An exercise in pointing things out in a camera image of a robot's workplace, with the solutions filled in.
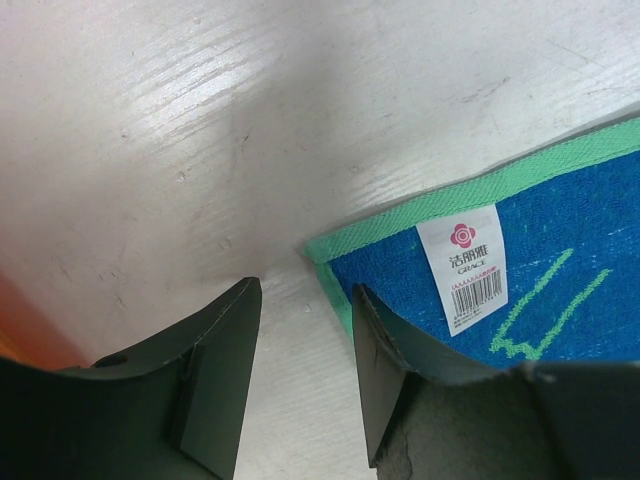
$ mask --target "black object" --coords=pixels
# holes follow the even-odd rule
[[[261,302],[245,278],[88,369],[0,359],[0,479],[230,480]]]
[[[354,289],[369,464],[380,480],[640,478],[637,364],[498,371]]]

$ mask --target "white label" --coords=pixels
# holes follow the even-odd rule
[[[416,228],[452,337],[507,304],[504,239],[495,205]]]

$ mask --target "brand logo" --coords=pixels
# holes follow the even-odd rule
[[[460,248],[469,248],[475,236],[476,231],[474,228],[467,227],[464,223],[459,223],[451,234],[451,243],[458,245]]]

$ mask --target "white surface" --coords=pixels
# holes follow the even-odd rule
[[[370,479],[312,236],[640,99],[634,1],[3,0],[0,271],[92,358],[259,275],[237,475]]]

